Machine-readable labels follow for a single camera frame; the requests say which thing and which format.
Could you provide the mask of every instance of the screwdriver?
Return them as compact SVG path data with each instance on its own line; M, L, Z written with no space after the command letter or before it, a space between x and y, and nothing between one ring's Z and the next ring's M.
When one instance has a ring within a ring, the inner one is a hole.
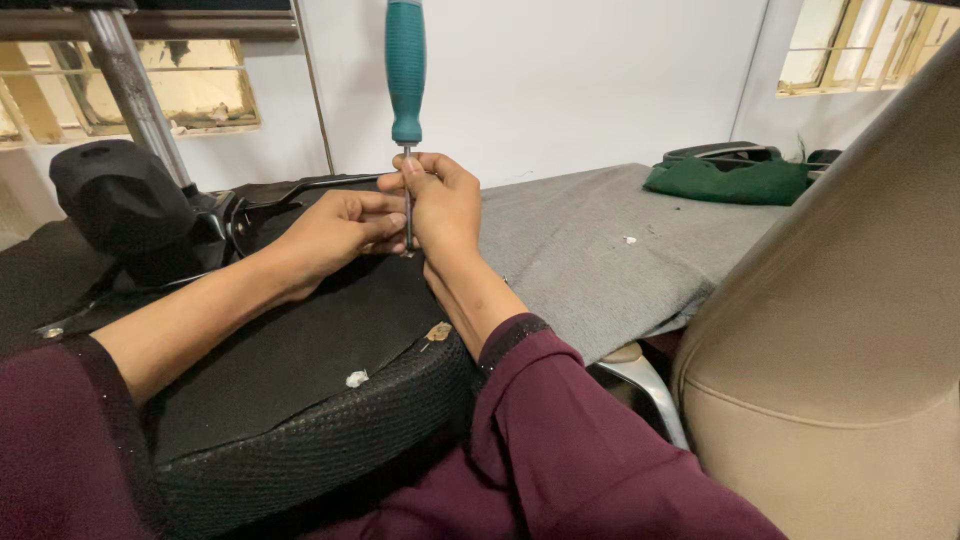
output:
M387 64L387 88L394 106L393 140L403 147L403 158L423 140L420 106L426 81L426 36L423 31L423 5L420 0L389 0L384 38ZM414 249L413 208L410 190L404 192L407 214L407 252Z

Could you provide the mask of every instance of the metal rod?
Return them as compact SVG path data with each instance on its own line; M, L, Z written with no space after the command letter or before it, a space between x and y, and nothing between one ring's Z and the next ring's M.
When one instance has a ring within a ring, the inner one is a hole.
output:
M133 142L159 156L177 186L192 185L123 13L120 10L90 10L80 12L80 19L86 40L100 64Z
M410 157L410 146L403 145L403 159L406 160ZM410 201L410 189L403 190L403 205L404 210L407 213L407 252L413 253L414 251L414 208L413 203Z

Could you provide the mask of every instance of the beige chair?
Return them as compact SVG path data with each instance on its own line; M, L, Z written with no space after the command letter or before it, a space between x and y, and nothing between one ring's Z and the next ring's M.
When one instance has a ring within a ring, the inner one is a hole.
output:
M694 317L672 391L790 538L952 540L958 380L960 36Z

